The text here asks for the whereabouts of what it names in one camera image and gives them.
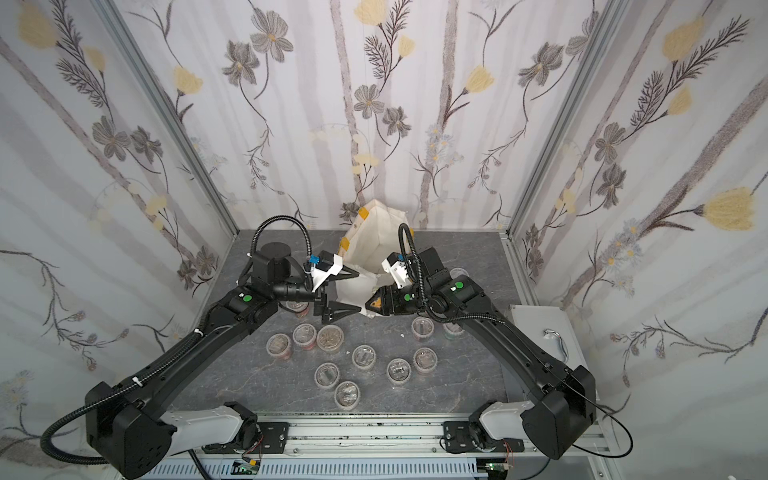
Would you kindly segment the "white canvas tote bag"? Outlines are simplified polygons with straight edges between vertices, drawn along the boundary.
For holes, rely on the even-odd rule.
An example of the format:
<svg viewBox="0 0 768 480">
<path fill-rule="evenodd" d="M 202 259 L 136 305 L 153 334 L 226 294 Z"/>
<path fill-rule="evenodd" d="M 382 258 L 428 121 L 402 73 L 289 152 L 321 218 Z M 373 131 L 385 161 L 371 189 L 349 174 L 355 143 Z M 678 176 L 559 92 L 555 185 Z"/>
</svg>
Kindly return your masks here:
<svg viewBox="0 0 768 480">
<path fill-rule="evenodd" d="M 378 288 L 394 282 L 381 263 L 392 252 L 400 252 L 398 227 L 402 223 L 408 223 L 406 213 L 379 200 L 372 200 L 358 210 L 341 239 L 338 254 L 344 266 L 360 275 L 336 284 L 339 302 L 362 308 Z"/>
</svg>

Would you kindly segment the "seed jar row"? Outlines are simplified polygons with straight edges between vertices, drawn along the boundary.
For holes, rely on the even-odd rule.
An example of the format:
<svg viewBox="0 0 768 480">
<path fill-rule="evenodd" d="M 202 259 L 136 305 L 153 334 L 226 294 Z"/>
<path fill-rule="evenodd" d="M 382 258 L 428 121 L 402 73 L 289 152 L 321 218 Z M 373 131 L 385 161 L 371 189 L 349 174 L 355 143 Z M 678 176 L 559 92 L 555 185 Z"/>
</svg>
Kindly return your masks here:
<svg viewBox="0 0 768 480">
<path fill-rule="evenodd" d="M 376 360 L 376 351 L 370 345 L 359 345 L 352 352 L 353 366 L 361 371 L 371 370 L 375 366 Z"/>
</svg>

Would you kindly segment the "red green label seed jar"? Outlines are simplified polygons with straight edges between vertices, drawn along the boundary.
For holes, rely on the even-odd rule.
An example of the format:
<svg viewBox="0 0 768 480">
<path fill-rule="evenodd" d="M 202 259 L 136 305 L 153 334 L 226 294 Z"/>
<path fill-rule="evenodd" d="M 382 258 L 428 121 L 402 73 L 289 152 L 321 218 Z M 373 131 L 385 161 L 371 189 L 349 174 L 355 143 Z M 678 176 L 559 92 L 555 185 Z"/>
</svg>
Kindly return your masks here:
<svg viewBox="0 0 768 480">
<path fill-rule="evenodd" d="M 333 362 L 325 362 L 319 365 L 314 372 L 314 381 L 322 390 L 334 389 L 340 380 L 340 370 Z"/>
</svg>

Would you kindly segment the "yellow stripe lid seed jar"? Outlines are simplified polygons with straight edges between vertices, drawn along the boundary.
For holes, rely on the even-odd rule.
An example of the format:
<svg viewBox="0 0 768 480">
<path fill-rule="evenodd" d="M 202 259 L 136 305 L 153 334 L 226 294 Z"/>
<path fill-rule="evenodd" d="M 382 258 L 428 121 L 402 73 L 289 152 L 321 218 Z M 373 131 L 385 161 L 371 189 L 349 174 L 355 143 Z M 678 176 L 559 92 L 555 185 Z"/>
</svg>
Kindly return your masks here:
<svg viewBox="0 0 768 480">
<path fill-rule="evenodd" d="M 406 359 L 394 358 L 387 364 L 386 373 L 393 385 L 402 386 L 411 379 L 412 368 Z"/>
</svg>

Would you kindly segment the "clear lid seed jar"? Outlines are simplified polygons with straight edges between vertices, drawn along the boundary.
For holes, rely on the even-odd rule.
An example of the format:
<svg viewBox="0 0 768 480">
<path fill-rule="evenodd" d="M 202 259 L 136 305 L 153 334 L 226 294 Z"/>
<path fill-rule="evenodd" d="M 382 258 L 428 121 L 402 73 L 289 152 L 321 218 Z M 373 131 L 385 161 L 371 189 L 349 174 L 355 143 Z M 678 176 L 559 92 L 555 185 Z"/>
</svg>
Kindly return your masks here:
<svg viewBox="0 0 768 480">
<path fill-rule="evenodd" d="M 361 390 L 354 381 L 340 382 L 334 391 L 334 402 L 342 410 L 353 410 L 359 404 Z"/>
</svg>

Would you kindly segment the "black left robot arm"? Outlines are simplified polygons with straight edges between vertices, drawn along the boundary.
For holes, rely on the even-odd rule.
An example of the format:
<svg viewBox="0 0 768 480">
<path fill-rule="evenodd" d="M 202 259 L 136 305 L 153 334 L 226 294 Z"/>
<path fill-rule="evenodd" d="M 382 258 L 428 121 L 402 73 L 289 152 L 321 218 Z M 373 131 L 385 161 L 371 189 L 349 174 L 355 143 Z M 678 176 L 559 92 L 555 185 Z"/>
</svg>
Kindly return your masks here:
<svg viewBox="0 0 768 480">
<path fill-rule="evenodd" d="M 300 220 L 268 218 L 253 234 L 235 288 L 149 365 L 115 386 L 93 387 L 84 406 L 42 433 L 42 452 L 67 464 L 110 465 L 126 479 L 145 475 L 182 439 L 182 429 L 167 417 L 167 408 L 199 374 L 259 329 L 285 301 L 312 304 L 325 324 L 358 312 L 354 305 L 329 300 L 326 293 L 328 284 L 358 275 L 341 256 L 314 253 Z"/>
</svg>

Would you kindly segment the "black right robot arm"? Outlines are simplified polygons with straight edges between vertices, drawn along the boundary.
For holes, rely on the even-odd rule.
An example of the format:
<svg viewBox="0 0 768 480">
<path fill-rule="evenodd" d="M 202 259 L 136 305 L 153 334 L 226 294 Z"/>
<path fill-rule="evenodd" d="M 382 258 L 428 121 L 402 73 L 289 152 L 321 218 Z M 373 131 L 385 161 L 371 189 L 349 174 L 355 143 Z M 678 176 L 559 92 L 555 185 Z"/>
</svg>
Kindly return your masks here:
<svg viewBox="0 0 768 480">
<path fill-rule="evenodd" d="M 466 275 L 452 278 L 437 251 L 418 252 L 410 227 L 397 233 L 409 285 L 379 288 L 365 308 L 384 317 L 424 314 L 435 323 L 455 323 L 474 336 L 526 388 L 533 406 L 520 414 L 523 431 L 538 450 L 560 459 L 596 420 L 594 376 L 569 367 L 508 321 L 483 288 Z"/>
</svg>

